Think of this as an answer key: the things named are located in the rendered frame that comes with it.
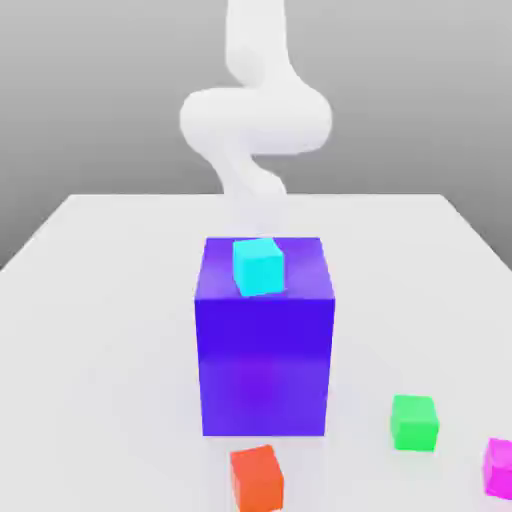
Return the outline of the small cyan cube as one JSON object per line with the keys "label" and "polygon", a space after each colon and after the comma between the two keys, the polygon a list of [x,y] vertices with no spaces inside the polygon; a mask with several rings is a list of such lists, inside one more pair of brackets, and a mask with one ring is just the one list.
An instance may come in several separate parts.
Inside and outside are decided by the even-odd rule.
{"label": "small cyan cube", "polygon": [[244,297],[284,290],[284,254],[273,238],[233,242],[233,278]]}

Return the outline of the small orange cube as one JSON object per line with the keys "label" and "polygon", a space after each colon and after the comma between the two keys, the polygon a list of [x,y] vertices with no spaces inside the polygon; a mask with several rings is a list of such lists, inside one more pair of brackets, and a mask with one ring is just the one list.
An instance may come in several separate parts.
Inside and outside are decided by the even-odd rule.
{"label": "small orange cube", "polygon": [[271,445],[230,453],[238,512],[275,512],[284,505],[284,476]]}

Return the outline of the small green cube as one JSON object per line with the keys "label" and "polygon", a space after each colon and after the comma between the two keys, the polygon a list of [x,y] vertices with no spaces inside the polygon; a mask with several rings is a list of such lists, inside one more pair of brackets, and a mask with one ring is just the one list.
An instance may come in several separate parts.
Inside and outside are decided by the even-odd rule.
{"label": "small green cube", "polygon": [[393,397],[390,430],[396,450],[433,452],[439,428],[430,396],[397,394]]}

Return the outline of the small magenta cube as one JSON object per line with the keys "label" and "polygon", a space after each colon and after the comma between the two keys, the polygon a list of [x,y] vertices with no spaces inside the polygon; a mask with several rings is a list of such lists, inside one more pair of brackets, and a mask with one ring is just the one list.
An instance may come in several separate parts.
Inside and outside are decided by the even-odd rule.
{"label": "small magenta cube", "polygon": [[512,500],[512,441],[490,438],[483,463],[487,495]]}

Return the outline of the large purple box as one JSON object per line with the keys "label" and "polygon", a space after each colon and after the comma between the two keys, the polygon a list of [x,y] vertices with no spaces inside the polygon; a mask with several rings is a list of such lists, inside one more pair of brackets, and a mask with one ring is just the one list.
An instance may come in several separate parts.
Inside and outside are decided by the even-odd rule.
{"label": "large purple box", "polygon": [[206,436],[325,432],[335,294],[322,242],[279,238],[280,294],[241,296],[233,241],[209,237],[194,297]]}

